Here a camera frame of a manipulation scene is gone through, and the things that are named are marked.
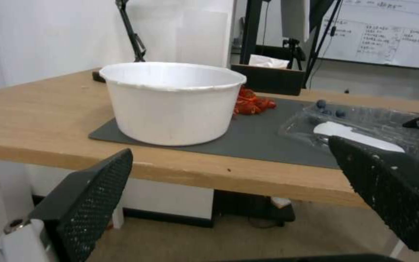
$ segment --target bowl rim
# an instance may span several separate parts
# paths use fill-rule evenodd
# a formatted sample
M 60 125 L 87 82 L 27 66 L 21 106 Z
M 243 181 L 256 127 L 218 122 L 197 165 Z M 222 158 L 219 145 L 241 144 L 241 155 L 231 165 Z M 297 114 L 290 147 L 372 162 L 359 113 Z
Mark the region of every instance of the bowl rim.
M 110 70 L 111 68 L 115 67 L 123 67 L 123 66 L 141 66 L 142 64 L 151 64 L 151 65 L 171 65 L 171 66 L 184 66 L 184 67 L 197 67 L 197 68 L 206 68 L 211 70 L 217 70 L 224 73 L 229 73 L 233 76 L 236 76 L 240 78 L 240 81 L 230 83 L 230 84 L 224 84 L 224 85 L 210 85 L 210 86 L 188 86 L 188 87 L 171 87 L 168 85 L 147 85 L 147 84 L 141 84 L 141 83 L 133 83 L 133 82 L 124 82 L 120 81 L 115 78 L 111 78 L 106 73 L 107 70 Z M 178 92 L 178 91 L 208 91 L 208 90 L 224 90 L 227 88 L 232 88 L 234 86 L 240 86 L 247 82 L 247 77 L 242 75 L 241 73 L 238 73 L 236 71 L 230 70 L 228 68 L 223 67 L 216 67 L 216 66 L 208 66 L 208 65 L 199 65 L 199 64 L 190 64 L 190 63 L 170 63 L 170 62 L 136 62 L 136 63 L 117 63 L 117 64 L 111 64 L 107 65 L 100 70 L 100 76 L 102 76 L 106 83 L 109 85 L 110 83 L 116 84 L 116 85 L 122 85 L 122 86 L 130 86 L 134 88 L 143 88 L 148 90 L 156 90 L 156 91 L 169 91 L 169 92 Z

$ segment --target whiteboard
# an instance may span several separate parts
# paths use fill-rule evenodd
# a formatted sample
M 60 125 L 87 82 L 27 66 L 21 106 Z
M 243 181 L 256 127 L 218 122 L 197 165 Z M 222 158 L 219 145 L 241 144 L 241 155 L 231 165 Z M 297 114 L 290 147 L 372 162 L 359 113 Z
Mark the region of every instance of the whiteboard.
M 419 68 L 419 0 L 343 0 L 335 36 L 328 32 L 319 57 Z

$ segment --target floor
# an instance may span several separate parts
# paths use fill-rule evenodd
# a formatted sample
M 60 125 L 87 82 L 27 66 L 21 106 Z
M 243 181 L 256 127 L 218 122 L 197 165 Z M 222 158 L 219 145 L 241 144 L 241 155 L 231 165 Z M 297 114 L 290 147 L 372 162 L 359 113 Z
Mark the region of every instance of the floor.
M 244 217 L 216 217 L 212 229 L 127 218 L 108 230 L 89 262 L 218 261 L 383 253 L 392 232 L 372 210 L 296 201 L 296 221 L 258 229 Z M 419 252 L 399 259 L 419 262 Z

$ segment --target red object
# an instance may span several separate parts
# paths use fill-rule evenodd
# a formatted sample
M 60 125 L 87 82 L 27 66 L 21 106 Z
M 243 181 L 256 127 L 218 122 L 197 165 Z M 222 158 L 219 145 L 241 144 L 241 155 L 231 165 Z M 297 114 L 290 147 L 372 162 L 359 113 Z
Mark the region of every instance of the red object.
M 241 86 L 236 106 L 234 108 L 234 115 L 254 115 L 265 111 L 268 108 L 275 108 L 276 103 L 269 98 L 258 98 L 253 90 Z

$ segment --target plastic bowl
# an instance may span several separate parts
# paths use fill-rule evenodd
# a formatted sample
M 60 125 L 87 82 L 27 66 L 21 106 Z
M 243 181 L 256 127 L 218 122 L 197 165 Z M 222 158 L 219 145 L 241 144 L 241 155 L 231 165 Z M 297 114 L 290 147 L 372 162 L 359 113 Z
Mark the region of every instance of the plastic bowl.
M 222 136 L 246 77 L 227 68 L 123 63 L 100 70 L 119 129 L 138 141 L 186 146 Z

